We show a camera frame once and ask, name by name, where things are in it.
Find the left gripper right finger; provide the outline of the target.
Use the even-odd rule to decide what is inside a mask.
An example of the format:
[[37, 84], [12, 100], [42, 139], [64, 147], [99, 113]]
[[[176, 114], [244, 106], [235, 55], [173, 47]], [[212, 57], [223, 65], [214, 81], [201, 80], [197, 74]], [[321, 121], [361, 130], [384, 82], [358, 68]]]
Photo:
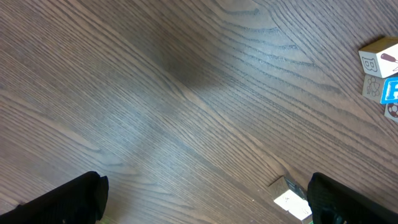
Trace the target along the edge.
[[314, 224], [397, 224], [397, 214], [357, 191], [316, 172], [308, 184]]

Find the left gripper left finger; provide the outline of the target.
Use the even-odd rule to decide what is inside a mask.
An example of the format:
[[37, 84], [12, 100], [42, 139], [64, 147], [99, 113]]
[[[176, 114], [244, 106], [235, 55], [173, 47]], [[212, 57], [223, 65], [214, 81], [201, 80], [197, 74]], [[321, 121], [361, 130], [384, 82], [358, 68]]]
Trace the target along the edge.
[[89, 171], [1, 215], [1, 224], [95, 224], [104, 215], [109, 180]]

